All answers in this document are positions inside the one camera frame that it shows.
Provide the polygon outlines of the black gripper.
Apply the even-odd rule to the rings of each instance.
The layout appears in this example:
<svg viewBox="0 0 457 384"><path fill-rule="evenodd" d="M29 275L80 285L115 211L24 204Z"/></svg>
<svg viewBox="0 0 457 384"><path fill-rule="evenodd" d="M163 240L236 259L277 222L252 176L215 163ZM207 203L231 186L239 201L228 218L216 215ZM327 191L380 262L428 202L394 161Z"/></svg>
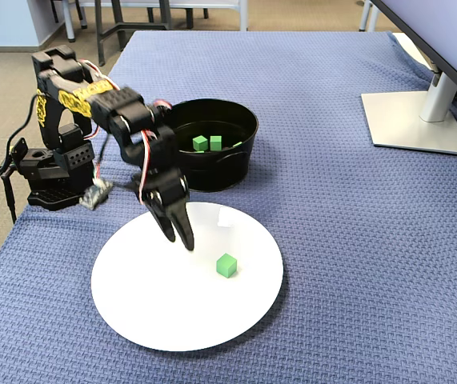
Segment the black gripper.
<svg viewBox="0 0 457 384"><path fill-rule="evenodd" d="M150 138L142 132L144 155L138 187L138 200L154 217L159 228L170 241L175 241L177 230L187 250L194 250L194 233L186 211L189 188L178 166L178 144L173 130L160 126ZM170 208L170 218L163 208Z"/></svg>

